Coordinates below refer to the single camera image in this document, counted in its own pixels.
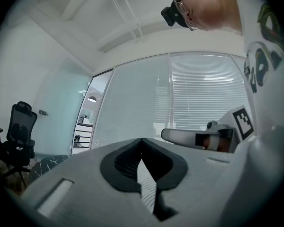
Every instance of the graphic print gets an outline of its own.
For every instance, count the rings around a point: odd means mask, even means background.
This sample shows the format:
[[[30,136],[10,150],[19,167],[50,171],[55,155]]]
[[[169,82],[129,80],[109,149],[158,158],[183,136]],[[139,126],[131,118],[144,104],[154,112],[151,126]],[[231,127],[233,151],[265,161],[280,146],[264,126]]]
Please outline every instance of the graphic print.
[[[242,140],[245,140],[254,131],[245,108],[233,112],[232,115],[235,118]]]
[[[267,43],[254,42],[248,46],[244,71],[253,93],[258,92],[257,86],[264,86],[284,57],[284,32],[268,4],[262,5],[257,22]]]

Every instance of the floor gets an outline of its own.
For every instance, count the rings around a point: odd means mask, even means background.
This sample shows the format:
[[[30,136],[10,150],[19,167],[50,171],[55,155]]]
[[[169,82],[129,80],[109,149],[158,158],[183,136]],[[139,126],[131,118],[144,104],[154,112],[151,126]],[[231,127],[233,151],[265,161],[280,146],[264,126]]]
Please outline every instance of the floor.
[[[38,160],[36,159],[30,159],[30,163],[28,166],[26,166],[26,168],[31,169],[37,162]],[[8,168],[6,164],[0,160],[0,175],[5,174],[12,168],[13,168],[12,166],[9,166]],[[29,173],[22,172],[24,181],[27,186],[29,185],[28,174]],[[17,195],[21,195],[21,193],[25,190],[24,184],[21,181],[19,173],[14,173],[13,175],[6,177],[4,183],[7,188],[12,190]]]

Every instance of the white panel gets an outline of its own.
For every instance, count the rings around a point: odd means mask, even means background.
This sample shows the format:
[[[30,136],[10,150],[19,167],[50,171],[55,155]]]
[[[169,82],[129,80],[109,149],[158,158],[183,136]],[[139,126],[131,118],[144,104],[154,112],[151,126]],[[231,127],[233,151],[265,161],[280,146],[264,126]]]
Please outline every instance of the white panel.
[[[229,55],[171,54],[175,129],[205,130],[211,120],[245,105],[251,116],[241,72]]]
[[[119,66],[103,99],[91,148],[135,138],[162,140],[169,113],[167,55]]]
[[[37,211],[45,217],[50,217],[54,209],[66,196],[71,189],[73,182],[69,180],[63,180],[59,186],[45,199],[45,201],[38,207]]]

